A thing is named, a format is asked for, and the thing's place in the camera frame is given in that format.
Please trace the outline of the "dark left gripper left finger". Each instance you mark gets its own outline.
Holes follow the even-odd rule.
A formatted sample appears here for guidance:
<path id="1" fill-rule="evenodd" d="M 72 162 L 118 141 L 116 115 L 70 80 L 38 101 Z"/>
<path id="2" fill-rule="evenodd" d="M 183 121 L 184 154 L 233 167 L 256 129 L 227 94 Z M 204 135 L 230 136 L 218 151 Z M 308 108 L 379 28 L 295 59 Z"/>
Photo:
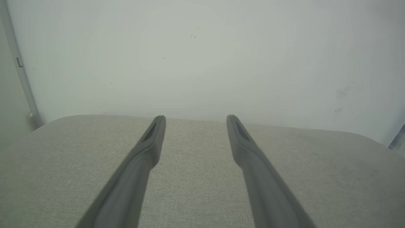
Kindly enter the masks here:
<path id="1" fill-rule="evenodd" d="M 159 162 L 165 131 L 165 116 L 154 118 L 76 228 L 138 227 L 149 174 Z"/>

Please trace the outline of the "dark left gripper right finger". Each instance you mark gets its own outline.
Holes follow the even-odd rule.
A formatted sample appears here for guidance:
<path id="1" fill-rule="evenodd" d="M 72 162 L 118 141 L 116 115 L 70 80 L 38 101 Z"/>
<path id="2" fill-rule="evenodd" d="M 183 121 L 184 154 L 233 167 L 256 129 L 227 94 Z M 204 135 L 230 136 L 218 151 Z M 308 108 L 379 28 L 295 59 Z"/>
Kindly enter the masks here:
<path id="1" fill-rule="evenodd" d="M 255 227 L 317 228 L 237 116 L 227 116 L 227 133 L 243 172 Z"/>

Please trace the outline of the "white wall conduit pipe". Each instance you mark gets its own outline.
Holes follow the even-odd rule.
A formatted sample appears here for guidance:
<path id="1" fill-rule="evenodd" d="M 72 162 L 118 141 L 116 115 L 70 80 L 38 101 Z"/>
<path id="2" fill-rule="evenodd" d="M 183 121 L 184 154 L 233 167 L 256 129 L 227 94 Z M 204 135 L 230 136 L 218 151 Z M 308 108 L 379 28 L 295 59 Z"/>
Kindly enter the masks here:
<path id="1" fill-rule="evenodd" d="M 18 44 L 16 43 L 16 37 L 11 23 L 6 0 L 0 0 L 0 19 L 2 20 L 4 26 L 5 36 L 7 38 L 13 62 L 16 67 L 16 72 L 19 77 L 19 81 L 21 83 L 29 107 L 28 120 L 32 127 L 32 130 L 35 131 L 36 129 L 42 127 L 43 123 L 39 111 L 37 109 L 37 106 L 35 104 L 35 100 L 32 95 L 32 90 L 29 86 L 28 78 L 26 75 L 21 54 L 19 52 Z"/>

